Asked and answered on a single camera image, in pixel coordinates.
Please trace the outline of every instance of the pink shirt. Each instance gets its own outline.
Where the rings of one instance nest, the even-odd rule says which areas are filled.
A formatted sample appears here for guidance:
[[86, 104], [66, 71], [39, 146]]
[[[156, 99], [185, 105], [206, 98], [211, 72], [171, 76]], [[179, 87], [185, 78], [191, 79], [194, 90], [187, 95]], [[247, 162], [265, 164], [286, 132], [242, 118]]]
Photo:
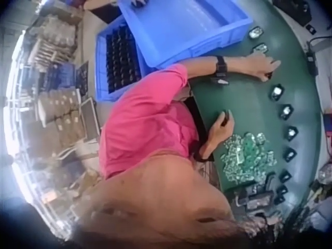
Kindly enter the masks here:
[[189, 145], [198, 134], [187, 107], [173, 101], [187, 79], [183, 65], [172, 65], [146, 76], [115, 103], [100, 139], [105, 178], [134, 167], [158, 150], [189, 158]]

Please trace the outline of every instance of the wrist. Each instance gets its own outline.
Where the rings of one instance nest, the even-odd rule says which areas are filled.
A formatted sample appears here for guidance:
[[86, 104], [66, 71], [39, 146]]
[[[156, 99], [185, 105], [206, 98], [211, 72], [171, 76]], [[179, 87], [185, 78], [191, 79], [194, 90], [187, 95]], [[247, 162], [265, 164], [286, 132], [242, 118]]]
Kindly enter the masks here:
[[207, 141], [200, 149], [199, 149], [199, 155], [202, 159], [207, 159], [210, 157], [212, 152], [216, 149], [216, 145], [214, 143], [211, 143]]
[[245, 57], [224, 57], [227, 71], [230, 73], [243, 73], [245, 71], [244, 59]]

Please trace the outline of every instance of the hand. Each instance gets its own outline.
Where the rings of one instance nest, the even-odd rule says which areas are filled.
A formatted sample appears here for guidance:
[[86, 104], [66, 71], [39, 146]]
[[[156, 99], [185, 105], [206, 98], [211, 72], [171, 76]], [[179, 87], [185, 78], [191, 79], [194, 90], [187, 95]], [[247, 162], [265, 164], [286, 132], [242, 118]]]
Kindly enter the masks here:
[[226, 118], [225, 112], [222, 112], [215, 123], [212, 125], [209, 131], [209, 138], [207, 143], [216, 148], [221, 142], [232, 136], [234, 130], [234, 119], [232, 112], [229, 110], [229, 119], [225, 126], [222, 126], [222, 122]]
[[269, 80], [266, 74], [272, 73], [281, 64], [281, 61], [274, 61], [260, 52], [252, 53], [243, 60], [242, 73], [260, 78], [263, 82]]

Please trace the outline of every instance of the stack of cardboard boxes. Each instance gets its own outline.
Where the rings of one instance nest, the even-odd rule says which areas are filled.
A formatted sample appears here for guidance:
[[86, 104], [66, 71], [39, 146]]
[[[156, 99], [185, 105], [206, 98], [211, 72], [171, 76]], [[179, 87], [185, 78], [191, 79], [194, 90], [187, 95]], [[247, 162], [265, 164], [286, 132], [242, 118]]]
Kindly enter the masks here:
[[79, 104], [74, 88], [51, 90], [39, 95], [38, 112], [42, 128], [34, 127], [34, 132], [30, 131], [31, 156], [56, 156], [86, 137]]

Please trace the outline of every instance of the plastic bin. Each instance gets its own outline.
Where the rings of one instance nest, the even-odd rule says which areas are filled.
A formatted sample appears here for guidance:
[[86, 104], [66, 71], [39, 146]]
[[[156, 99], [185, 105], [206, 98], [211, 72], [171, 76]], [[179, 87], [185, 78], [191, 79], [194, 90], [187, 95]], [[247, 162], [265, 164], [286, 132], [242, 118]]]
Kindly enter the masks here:
[[[108, 93], [107, 71], [106, 71], [106, 36], [111, 34], [113, 30], [117, 29], [120, 25], [126, 23], [123, 16], [118, 17], [112, 23], [110, 23], [103, 31], [101, 31], [96, 38], [95, 48], [95, 99], [96, 101], [117, 101], [125, 91], [132, 87], [135, 83], [125, 86], [117, 91]], [[147, 74], [154, 71], [149, 68], [143, 56], [138, 48], [137, 59], [140, 65], [141, 76], [144, 77]]]
[[165, 68], [243, 40], [253, 20], [232, 0], [150, 0], [122, 15], [149, 67]]

